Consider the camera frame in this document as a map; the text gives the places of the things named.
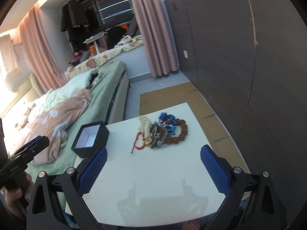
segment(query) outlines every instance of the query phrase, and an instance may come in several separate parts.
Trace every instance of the red string bracelet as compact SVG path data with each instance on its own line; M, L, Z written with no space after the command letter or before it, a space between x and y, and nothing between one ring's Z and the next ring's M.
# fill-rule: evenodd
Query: red string bracelet
M141 147L138 147L138 146L135 145L136 142L137 142L137 140L139 139L139 136L140 136L140 135L142 135L142 137L143 137L143 143L145 143L145 135L144 135L144 133L143 133L143 132L137 133L136 138L135 138L135 142L134 142L134 144L133 144L133 148L132 148L131 154L132 154L134 148L136 148L136 149L138 149L138 150L142 150L142 149L145 148L145 144L143 144Z

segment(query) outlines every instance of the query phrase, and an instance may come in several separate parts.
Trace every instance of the fingernail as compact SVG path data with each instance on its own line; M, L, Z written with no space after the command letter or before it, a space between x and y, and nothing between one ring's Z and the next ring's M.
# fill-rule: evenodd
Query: fingernail
M22 191L20 188L16 189L16 194L19 196L19 195L22 195Z

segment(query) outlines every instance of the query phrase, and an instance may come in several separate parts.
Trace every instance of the open box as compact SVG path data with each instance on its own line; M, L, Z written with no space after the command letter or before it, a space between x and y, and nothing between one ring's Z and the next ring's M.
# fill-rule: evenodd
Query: open box
M89 158L102 147L106 147L109 131L103 121L82 125L72 150L81 158Z

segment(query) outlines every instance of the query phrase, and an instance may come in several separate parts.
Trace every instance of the pink curtain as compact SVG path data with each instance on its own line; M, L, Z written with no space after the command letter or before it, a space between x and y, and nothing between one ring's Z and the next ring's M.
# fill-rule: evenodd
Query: pink curtain
M32 70L45 91L57 89L67 83L62 70L46 40L36 4L19 25L24 51Z
M176 71L172 40L161 0L131 0L153 77Z

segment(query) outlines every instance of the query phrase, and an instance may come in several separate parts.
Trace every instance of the human hand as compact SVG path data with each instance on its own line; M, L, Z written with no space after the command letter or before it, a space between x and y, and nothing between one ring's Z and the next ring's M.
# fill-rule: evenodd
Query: human hand
M27 173L26 175L26 181L28 183L28 187L32 185L32 177L30 174ZM23 214L19 210L19 208L16 205L16 201L19 200L22 197L22 190L20 188L11 189L6 192L5 194L5 202L7 204L8 209L10 212L17 216L22 218Z

